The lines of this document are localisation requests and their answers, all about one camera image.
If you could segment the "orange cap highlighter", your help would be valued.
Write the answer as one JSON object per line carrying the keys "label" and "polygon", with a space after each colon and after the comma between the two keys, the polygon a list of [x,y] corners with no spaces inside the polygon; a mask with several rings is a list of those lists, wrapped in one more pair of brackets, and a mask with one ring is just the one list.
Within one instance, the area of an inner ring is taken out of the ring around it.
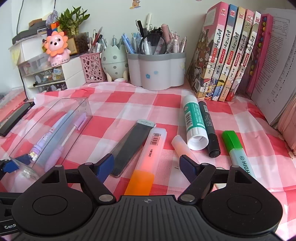
{"label": "orange cap highlighter", "polygon": [[125,190],[126,196],[148,196],[154,182],[159,160],[164,149],[167,131],[153,128]]}

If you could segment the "grey white flower pen holder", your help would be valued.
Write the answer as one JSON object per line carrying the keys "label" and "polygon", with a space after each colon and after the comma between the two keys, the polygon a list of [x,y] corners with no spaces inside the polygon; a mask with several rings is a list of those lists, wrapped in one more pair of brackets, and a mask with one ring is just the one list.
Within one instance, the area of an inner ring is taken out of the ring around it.
{"label": "grey white flower pen holder", "polygon": [[127,54],[127,60],[134,86],[159,91],[184,84],[186,53]]}

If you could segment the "green white glue stick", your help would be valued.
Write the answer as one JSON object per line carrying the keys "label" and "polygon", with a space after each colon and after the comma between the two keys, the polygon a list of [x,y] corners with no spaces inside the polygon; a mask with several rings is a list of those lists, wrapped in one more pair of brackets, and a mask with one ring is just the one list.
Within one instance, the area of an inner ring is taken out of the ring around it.
{"label": "green white glue stick", "polygon": [[194,151],[205,149],[209,139],[196,97],[193,95],[185,96],[182,101],[182,107],[188,147]]}

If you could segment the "black lead refill case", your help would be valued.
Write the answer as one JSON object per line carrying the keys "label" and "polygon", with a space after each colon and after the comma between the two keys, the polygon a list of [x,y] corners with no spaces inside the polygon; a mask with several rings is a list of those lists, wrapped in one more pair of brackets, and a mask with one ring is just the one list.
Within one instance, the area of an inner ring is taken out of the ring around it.
{"label": "black lead refill case", "polygon": [[122,175],[132,158],[147,139],[150,130],[154,127],[156,127],[156,124],[153,121],[138,120],[125,134],[110,152],[114,157],[111,176],[118,178]]}

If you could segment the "lilac clear gel pen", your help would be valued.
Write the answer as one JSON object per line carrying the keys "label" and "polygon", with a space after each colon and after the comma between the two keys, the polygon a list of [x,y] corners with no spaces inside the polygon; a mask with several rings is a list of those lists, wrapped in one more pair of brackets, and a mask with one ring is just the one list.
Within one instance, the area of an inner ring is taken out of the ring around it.
{"label": "lilac clear gel pen", "polygon": [[52,152],[51,156],[48,158],[48,160],[45,164],[45,172],[49,171],[53,166],[55,166],[55,164],[57,163],[57,161],[59,160],[59,158],[63,152],[64,145],[67,143],[68,139],[71,137],[71,135],[75,131],[81,130],[81,128],[85,124],[86,120],[87,120],[87,113],[84,112],[74,122],[73,128],[70,130],[69,134],[67,134],[67,136],[63,139],[63,142],[55,148],[55,150]]}

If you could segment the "pink checkered table cloth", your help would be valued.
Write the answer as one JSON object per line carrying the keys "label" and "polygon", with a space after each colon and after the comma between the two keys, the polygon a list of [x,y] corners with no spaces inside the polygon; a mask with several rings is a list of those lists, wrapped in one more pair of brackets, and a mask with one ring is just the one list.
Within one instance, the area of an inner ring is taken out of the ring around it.
{"label": "pink checkered table cloth", "polygon": [[[1,158],[10,156],[28,130],[61,98],[86,97],[92,119],[77,139],[64,162],[68,169],[84,162],[96,162],[111,151],[139,119],[156,123],[167,131],[166,143],[151,189],[151,195],[180,195],[188,181],[179,170],[178,157],[171,145],[176,135],[185,137],[182,100],[190,90],[170,88],[148,91],[128,83],[92,83],[75,89],[40,93],[35,106],[4,138]],[[288,154],[287,144],[265,120],[249,99],[237,96],[232,102],[208,101],[207,107],[216,134],[236,132],[248,156],[257,180],[283,207],[283,218],[277,234],[284,240],[295,235],[295,159]]]}

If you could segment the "pink abacus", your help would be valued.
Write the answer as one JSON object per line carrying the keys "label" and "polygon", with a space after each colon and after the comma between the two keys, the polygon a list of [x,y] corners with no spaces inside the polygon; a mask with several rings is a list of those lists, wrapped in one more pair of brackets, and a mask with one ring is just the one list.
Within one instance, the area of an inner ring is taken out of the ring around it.
{"label": "pink abacus", "polygon": [[261,14],[259,28],[250,60],[238,87],[239,94],[247,94],[248,96],[251,96],[253,93],[255,83],[259,78],[264,58],[267,54],[272,27],[273,16],[270,14]]}

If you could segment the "black marker pen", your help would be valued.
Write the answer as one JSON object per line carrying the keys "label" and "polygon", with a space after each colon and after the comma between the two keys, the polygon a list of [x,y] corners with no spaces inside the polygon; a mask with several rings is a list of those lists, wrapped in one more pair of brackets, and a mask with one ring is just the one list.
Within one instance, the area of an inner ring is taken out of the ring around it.
{"label": "black marker pen", "polygon": [[206,132],[208,135],[209,143],[207,145],[207,150],[209,153],[209,157],[216,158],[221,154],[221,150],[219,146],[218,137],[216,135],[215,128],[214,128],[206,102],[200,101],[199,107],[200,107],[201,115],[206,128]]}

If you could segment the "black smartphone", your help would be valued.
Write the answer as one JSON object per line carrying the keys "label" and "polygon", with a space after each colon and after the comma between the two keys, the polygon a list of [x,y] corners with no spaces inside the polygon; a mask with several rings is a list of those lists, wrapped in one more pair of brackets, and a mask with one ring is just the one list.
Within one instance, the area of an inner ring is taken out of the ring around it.
{"label": "black smartphone", "polygon": [[5,137],[22,117],[35,105],[33,101],[22,103],[1,121],[1,137]]}

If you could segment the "green egg pen holder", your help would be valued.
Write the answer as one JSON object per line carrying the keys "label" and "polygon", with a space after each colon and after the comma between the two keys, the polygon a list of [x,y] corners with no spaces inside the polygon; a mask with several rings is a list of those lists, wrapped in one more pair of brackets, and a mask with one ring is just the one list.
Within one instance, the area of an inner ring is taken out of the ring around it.
{"label": "green egg pen holder", "polygon": [[108,45],[101,54],[102,68],[107,76],[107,81],[123,78],[128,81],[128,61],[125,45]]}

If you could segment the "purple cartoon pen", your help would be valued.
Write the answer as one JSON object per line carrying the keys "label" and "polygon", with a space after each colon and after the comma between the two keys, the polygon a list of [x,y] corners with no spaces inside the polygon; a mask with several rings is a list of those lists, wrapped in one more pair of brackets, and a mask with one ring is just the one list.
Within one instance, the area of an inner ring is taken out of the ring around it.
{"label": "purple cartoon pen", "polygon": [[58,119],[57,122],[51,127],[51,129],[41,137],[41,139],[32,147],[29,153],[30,162],[35,162],[37,157],[39,156],[41,150],[45,146],[49,137],[53,134],[57,126],[61,123],[61,121],[65,118],[66,114],[64,114],[61,118]]}

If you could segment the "clear plastic organizer tray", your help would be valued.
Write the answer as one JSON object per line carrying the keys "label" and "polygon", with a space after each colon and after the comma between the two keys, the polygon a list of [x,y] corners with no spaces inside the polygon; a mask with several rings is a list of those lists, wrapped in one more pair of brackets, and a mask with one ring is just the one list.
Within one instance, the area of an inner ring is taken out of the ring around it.
{"label": "clear plastic organizer tray", "polygon": [[88,98],[59,99],[25,134],[10,159],[25,178],[37,180],[64,162],[91,118]]}

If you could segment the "pink perforated pen holder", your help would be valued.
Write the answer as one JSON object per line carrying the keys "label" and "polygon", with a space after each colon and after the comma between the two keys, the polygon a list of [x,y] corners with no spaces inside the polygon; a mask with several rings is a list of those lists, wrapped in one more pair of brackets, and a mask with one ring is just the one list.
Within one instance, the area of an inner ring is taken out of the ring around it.
{"label": "pink perforated pen holder", "polygon": [[87,83],[107,81],[101,64],[101,52],[80,55],[80,60]]}

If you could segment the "white mini drawer unit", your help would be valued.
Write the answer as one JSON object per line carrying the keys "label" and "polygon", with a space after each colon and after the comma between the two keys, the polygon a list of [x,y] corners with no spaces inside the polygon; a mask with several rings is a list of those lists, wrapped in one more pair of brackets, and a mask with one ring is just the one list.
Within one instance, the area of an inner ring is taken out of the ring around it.
{"label": "white mini drawer unit", "polygon": [[38,93],[66,90],[86,83],[79,57],[52,67],[48,55],[43,53],[18,65],[27,97]]}

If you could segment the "green cap highlighter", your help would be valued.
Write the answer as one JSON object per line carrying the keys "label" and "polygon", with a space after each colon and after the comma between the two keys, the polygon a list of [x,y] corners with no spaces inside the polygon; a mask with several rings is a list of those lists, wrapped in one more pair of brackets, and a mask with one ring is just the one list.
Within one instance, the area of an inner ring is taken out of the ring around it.
{"label": "green cap highlighter", "polygon": [[234,131],[222,132],[222,139],[231,158],[232,164],[240,166],[245,172],[255,178],[254,171],[241,142]]}

